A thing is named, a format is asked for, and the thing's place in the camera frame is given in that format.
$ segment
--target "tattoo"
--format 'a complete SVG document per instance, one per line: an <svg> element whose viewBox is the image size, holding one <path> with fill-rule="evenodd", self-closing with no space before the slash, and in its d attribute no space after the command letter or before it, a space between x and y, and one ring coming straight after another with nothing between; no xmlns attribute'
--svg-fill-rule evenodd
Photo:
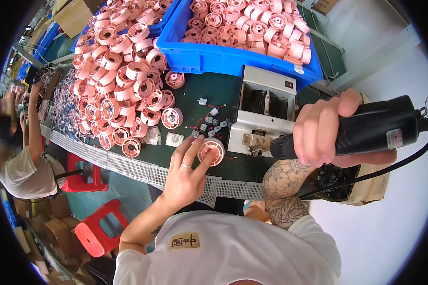
<svg viewBox="0 0 428 285"><path fill-rule="evenodd" d="M273 225L287 230L296 220L309 214L296 194L314 169L298 160L281 160L265 173L263 197Z"/></svg>
<svg viewBox="0 0 428 285"><path fill-rule="evenodd" d="M153 232L151 232L151 234L154 234L154 235L157 235L158 234L158 232L161 230L161 227L162 227L163 225L161 225L161 226L158 226Z"/></svg>

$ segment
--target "white perforated strip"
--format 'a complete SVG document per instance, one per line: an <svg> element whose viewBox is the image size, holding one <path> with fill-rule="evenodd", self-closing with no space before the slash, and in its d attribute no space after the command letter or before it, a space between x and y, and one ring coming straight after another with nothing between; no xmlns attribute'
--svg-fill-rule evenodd
<svg viewBox="0 0 428 285"><path fill-rule="evenodd" d="M101 147L86 145L57 131L51 131L44 125L40 125L40 127L41 135L46 138L49 136L51 143L63 147L88 162L131 179L148 183L160 190L165 189L167 168L131 159L112 151L106 151ZM197 201L212 208L215 206L216 197L263 201L262 190L261 183L223 180L221 177L207 176L203 194Z"/></svg>

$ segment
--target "white t-shirt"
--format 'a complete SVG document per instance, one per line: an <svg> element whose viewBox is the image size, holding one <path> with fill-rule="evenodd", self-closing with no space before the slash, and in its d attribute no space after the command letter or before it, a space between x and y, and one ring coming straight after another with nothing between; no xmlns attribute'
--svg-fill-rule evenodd
<svg viewBox="0 0 428 285"><path fill-rule="evenodd" d="M65 173L62 164L50 155L39 157L33 163L29 147L26 146L19 154L7 161L0 172L0 181L6 190L20 199L39 199L57 193L54 174ZM62 187L66 177L57 180Z"/></svg>
<svg viewBox="0 0 428 285"><path fill-rule="evenodd" d="M336 284L341 257L335 240L312 216L288 231L268 223L194 211L170 217L150 254L123 250L114 285Z"/></svg>

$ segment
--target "stool seat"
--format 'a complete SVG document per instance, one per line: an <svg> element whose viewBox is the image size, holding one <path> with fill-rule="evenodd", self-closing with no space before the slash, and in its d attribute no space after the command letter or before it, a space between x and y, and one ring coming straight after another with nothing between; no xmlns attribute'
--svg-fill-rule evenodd
<svg viewBox="0 0 428 285"><path fill-rule="evenodd" d="M67 162L67 172L76 170L76 162L83 162L84 159L69 152ZM82 174L74 174L67 177L62 190L65 192L95 192L108 191L108 184L101 182L101 168L97 165L92 169L93 183L86 183L83 180Z"/></svg>
<svg viewBox="0 0 428 285"><path fill-rule="evenodd" d="M85 218L74 229L81 244L93 257L100 257L119 246L120 235L109 237L101 228L100 220L109 213L113 213L121 226L126 228L128 221L119 209L120 202L117 199L100 206L93 214Z"/></svg>

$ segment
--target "shirt patch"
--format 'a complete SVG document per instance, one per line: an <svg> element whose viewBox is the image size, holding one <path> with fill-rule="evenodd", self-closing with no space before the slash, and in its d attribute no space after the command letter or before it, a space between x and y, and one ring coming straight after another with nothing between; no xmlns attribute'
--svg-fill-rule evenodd
<svg viewBox="0 0 428 285"><path fill-rule="evenodd" d="M170 249L199 248L200 238L198 233L180 233L171 238Z"/></svg>

